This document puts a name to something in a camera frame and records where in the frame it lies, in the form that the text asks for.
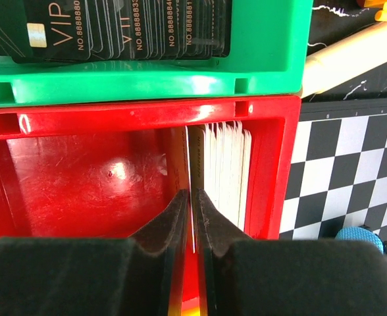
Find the stack of white cards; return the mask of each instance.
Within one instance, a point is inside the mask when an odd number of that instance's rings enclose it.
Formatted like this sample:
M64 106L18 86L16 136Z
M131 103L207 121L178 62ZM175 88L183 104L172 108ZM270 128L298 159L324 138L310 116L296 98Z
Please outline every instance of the stack of white cards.
M215 207L244 230L251 133L241 122L188 128L191 187L203 188Z

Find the blue mesh ball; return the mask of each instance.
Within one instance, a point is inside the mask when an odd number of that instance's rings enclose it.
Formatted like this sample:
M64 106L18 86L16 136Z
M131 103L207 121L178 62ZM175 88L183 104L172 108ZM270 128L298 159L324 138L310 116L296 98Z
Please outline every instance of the blue mesh ball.
M362 240L374 244L380 252L384 253L382 240L370 230L361 227L345 227L341 229L336 239L339 240Z

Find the wooden rolling pin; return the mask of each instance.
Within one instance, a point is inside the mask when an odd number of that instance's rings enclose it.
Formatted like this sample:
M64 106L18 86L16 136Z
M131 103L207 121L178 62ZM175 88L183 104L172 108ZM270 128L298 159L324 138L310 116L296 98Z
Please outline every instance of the wooden rolling pin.
M308 56L299 96L325 92L386 62L387 22L381 22Z

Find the gold chip on card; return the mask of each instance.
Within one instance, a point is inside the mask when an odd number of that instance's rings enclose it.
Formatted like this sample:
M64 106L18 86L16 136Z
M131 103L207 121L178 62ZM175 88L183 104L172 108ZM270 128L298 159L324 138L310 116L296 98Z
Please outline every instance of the gold chip on card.
M46 48L46 32L44 24L27 23L28 38L30 39L31 47Z

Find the black and white checkered pattern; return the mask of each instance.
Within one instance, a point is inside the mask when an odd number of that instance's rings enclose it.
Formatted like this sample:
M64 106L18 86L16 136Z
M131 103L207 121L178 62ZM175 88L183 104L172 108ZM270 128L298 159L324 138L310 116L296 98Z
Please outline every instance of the black and white checkered pattern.
M280 238L362 224L387 240L387 114L299 122Z

